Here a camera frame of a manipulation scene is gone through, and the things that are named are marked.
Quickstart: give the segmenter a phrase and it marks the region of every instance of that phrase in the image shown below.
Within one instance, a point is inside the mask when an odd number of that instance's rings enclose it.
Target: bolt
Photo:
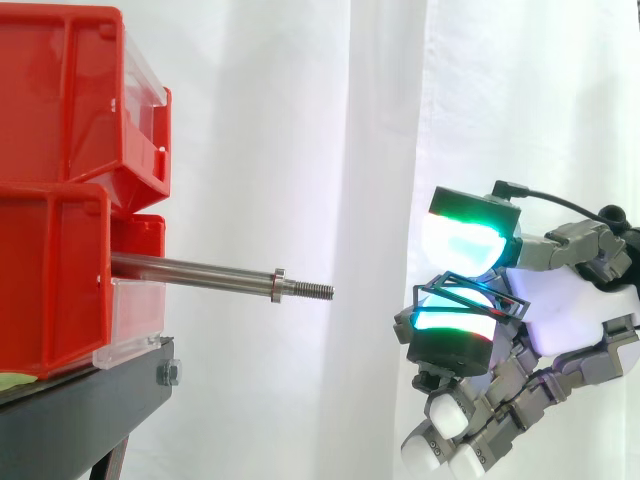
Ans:
[[[273,303],[280,303],[283,295],[333,300],[334,294],[334,288],[330,285],[287,280],[282,268],[271,274],[111,252],[111,271],[114,276],[122,278],[262,295],[271,297]]]
[[[182,380],[182,362],[177,358],[167,360],[164,364],[163,382],[167,387],[175,387],[180,385]]]
[[[318,300],[333,300],[335,288],[331,285],[319,283],[298,282],[296,280],[284,280],[284,293],[294,297],[317,298]]]

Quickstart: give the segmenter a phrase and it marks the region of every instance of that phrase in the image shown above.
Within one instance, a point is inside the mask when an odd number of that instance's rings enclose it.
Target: red plastic bin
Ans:
[[[125,215],[170,187],[171,94],[110,7],[0,3],[0,181],[97,183]]]
[[[98,185],[0,184],[0,372],[46,378],[111,342],[111,245],[162,255],[164,221],[110,213]]]

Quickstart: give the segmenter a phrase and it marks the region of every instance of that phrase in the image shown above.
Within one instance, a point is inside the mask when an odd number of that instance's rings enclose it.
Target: white curtain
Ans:
[[[122,479],[389,480],[424,1],[113,4],[173,93],[167,256],[337,290],[169,286],[183,382]]]
[[[420,248],[422,216],[436,185],[482,195],[495,180],[510,180],[591,210],[621,205],[640,224],[636,2],[428,5],[407,287],[436,273]],[[533,199],[518,204],[523,230],[531,233],[579,218]],[[409,387],[415,367],[404,355],[396,451],[424,419],[425,397]],[[637,478],[638,370],[547,410],[486,478]],[[397,454],[395,478],[409,478]],[[441,468],[425,478],[452,476]]]
[[[167,255],[337,289],[276,306],[170,287],[184,380],[123,480],[406,479],[424,397],[391,325],[432,273],[416,232],[437,184],[504,178],[640,223],[633,0],[113,4],[173,92],[172,195],[150,209]],[[533,231],[573,218],[522,206]],[[488,478],[634,478],[636,379],[550,410]]]

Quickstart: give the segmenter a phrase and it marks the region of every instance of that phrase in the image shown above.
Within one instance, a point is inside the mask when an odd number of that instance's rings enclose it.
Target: green led light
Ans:
[[[447,289],[452,293],[468,298],[476,303],[492,307],[487,297],[477,290],[463,287],[453,287]],[[462,307],[459,303],[448,298],[430,295],[424,301],[423,307]],[[451,312],[420,312],[416,317],[414,327],[416,330],[428,330],[430,328],[451,328],[464,332],[481,335],[488,340],[493,340],[496,329],[496,322],[486,315],[476,315],[473,313],[451,313]]]
[[[435,266],[464,277],[479,277],[498,261],[507,240],[496,230],[429,213],[422,246]]]

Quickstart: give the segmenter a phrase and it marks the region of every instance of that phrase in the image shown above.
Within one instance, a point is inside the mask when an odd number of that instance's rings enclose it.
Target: white robot link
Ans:
[[[526,196],[588,219],[544,238],[521,235],[510,200]],[[416,478],[448,463],[456,479],[469,480],[547,407],[637,362],[640,230],[619,207],[595,215],[502,181],[485,198],[438,187],[429,217],[427,254],[449,271],[414,287],[413,305],[395,317],[418,365],[413,387],[428,395],[402,459]],[[555,357],[553,366],[536,370],[543,356]]]

